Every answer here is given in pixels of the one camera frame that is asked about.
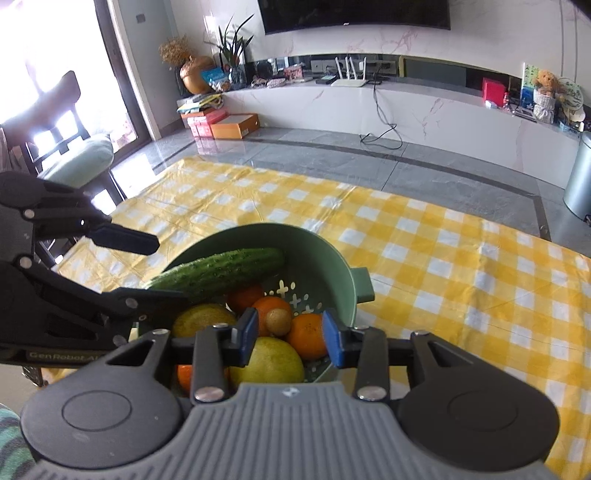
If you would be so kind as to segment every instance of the trash can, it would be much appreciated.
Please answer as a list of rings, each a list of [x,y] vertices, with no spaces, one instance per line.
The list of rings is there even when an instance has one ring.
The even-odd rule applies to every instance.
[[[581,220],[591,215],[591,132],[583,132],[579,153],[564,191],[564,204]]]

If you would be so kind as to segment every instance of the green striped fabric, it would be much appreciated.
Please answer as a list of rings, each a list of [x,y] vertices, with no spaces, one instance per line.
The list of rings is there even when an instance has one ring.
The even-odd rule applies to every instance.
[[[17,480],[34,465],[18,415],[0,404],[0,480]]]

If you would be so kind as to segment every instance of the colander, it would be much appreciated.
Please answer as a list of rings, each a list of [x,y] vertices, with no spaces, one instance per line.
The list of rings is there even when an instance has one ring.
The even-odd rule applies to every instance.
[[[263,247],[283,250],[286,259],[280,272],[263,281],[265,295],[284,298],[295,316],[332,307],[346,325],[353,326],[357,304],[375,298],[367,268],[350,268],[322,237],[280,223],[252,223],[215,233],[185,250],[166,270],[230,250]],[[306,379],[331,380],[336,371],[328,367],[327,361],[308,364]]]

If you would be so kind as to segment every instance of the table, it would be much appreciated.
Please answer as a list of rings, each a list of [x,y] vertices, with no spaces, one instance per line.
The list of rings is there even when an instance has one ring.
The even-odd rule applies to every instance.
[[[149,257],[81,240],[56,270],[97,291],[137,287],[191,244],[235,225],[284,222],[368,267],[376,292],[358,324],[429,330],[545,392],[560,412],[547,465],[591,469],[591,261],[474,216],[331,180],[187,158],[113,221],[158,235]],[[391,368],[392,382],[405,383]]]

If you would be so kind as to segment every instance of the green fruit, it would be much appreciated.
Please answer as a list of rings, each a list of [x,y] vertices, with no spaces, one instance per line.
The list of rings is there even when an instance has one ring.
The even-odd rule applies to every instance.
[[[173,324],[173,337],[193,337],[199,330],[217,323],[234,325],[236,319],[232,312],[217,303],[197,305],[177,317]]]
[[[230,367],[230,378],[235,387],[242,382],[302,383],[304,365],[289,343],[278,338],[259,337],[248,365]]]
[[[153,278],[147,288],[180,291],[199,303],[254,283],[284,264],[278,248],[243,248],[171,268]]]

